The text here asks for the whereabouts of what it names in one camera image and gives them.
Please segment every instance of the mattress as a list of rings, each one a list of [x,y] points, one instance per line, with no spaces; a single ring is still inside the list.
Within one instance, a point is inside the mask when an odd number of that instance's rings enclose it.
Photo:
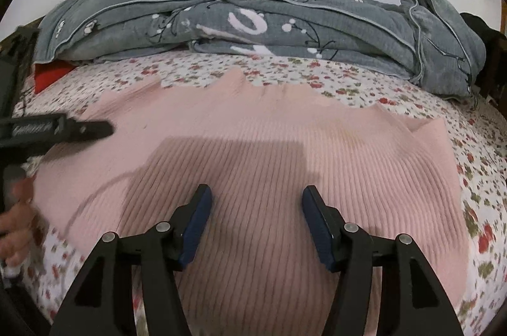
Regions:
[[[255,85],[308,83],[316,92],[352,107],[374,103],[417,118],[444,117],[461,180],[461,205],[470,235],[466,292],[456,313],[465,336],[480,334],[507,295],[507,168],[503,118],[482,99],[443,101],[407,81],[345,63],[314,59],[227,56],[175,51],[139,59],[81,66],[35,96],[29,92],[18,114],[67,111],[78,116],[104,91],[120,91],[148,76],[166,86],[205,86],[239,66]],[[34,171],[37,160],[31,163]],[[24,266],[24,284],[52,320],[84,257],[45,225],[42,243]],[[142,299],[134,297],[138,334],[147,334]]]

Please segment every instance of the gray blanket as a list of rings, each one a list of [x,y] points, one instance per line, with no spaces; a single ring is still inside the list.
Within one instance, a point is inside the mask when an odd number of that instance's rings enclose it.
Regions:
[[[311,57],[469,96],[486,49],[447,0],[67,0],[42,21],[35,61],[196,52]]]

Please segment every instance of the red fabric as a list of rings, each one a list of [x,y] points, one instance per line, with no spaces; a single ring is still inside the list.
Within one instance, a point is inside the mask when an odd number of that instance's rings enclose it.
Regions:
[[[35,94],[52,85],[67,73],[73,71],[75,66],[63,60],[55,60],[47,64],[35,65]]]

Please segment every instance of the pink sweater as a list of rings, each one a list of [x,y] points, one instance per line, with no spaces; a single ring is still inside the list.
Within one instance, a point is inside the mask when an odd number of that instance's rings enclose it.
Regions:
[[[303,217],[309,184],[371,234],[413,236],[454,305],[465,291],[466,229],[442,119],[349,108],[307,85],[256,87],[240,70],[207,88],[145,81],[83,118],[107,118],[116,132],[52,149],[36,205],[88,254],[106,231],[134,235],[169,219],[207,183],[208,226],[177,279],[189,323],[209,334],[321,334],[338,275],[320,264]]]

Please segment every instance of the pink ribbed fabric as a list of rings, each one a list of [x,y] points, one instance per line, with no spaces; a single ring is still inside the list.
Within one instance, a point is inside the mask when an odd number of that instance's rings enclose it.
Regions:
[[[256,87],[240,70],[200,89],[143,82],[84,118],[116,132],[52,149],[36,205],[87,254],[106,231],[168,219],[207,183],[211,217],[177,278],[188,321],[208,334],[321,334],[338,276],[320,264],[303,217],[309,184],[371,234],[412,235],[454,305],[465,291],[468,243],[442,119],[349,108],[307,85]],[[379,291],[377,277],[371,312]],[[371,315],[367,334],[375,325]]]

